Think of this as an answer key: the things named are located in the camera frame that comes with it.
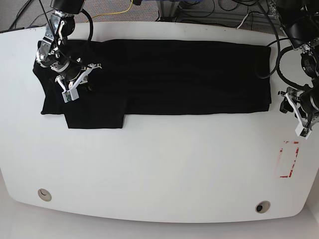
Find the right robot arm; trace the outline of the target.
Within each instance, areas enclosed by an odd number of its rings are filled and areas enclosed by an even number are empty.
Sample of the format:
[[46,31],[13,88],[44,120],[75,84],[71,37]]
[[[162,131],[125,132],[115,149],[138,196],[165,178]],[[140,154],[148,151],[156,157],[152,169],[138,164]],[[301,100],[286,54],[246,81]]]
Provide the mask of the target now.
[[[46,17],[47,25],[36,53],[36,62],[58,74],[58,81],[65,89],[72,86],[82,72],[89,69],[84,63],[83,53],[89,49],[93,37],[93,21],[84,10],[83,0],[53,0],[50,7],[54,13]],[[89,20],[89,37],[79,47],[68,43],[68,36],[75,29],[74,16],[84,14]]]

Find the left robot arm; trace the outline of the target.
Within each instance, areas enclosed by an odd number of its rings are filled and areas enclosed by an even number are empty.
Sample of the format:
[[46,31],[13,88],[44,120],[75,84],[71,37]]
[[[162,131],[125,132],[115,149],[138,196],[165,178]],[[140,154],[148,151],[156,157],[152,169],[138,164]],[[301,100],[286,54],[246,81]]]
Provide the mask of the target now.
[[[297,112],[309,121],[319,116],[319,2],[317,0],[269,0],[269,10],[279,22],[290,46],[278,51],[275,70],[287,85],[287,97],[281,104],[283,113],[293,112],[288,98],[300,106]],[[313,86],[299,85],[287,79],[280,69],[281,57],[289,51],[301,52],[301,67]]]

